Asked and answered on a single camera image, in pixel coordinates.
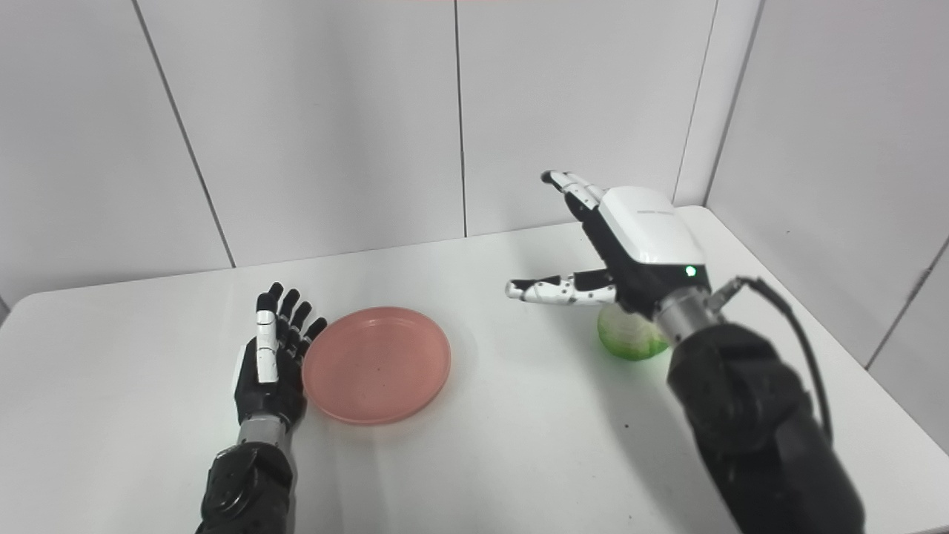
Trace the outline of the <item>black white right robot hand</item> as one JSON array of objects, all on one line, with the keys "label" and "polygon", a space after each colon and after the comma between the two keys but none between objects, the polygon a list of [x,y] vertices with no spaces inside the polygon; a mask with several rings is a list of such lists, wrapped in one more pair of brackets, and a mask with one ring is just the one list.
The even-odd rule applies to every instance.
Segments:
[{"label": "black white right robot hand", "polygon": [[647,319],[665,297],[686,287],[711,291],[706,258],[694,234],[661,193],[647,187],[603,189],[565,171],[542,182],[563,194],[604,269],[569,276],[510,280],[510,300],[558,306],[616,302]]}]

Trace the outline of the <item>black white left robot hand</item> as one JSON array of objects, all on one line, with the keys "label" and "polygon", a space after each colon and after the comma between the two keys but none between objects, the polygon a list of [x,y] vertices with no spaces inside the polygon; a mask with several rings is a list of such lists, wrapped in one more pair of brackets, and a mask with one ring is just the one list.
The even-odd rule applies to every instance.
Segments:
[{"label": "black white left robot hand", "polygon": [[318,317],[304,329],[312,308],[298,290],[286,291],[281,283],[258,295],[257,318],[265,320],[241,357],[234,389],[238,422],[255,415],[274,416],[288,432],[299,423],[306,404],[302,363],[313,341],[328,327],[328,321]]}]

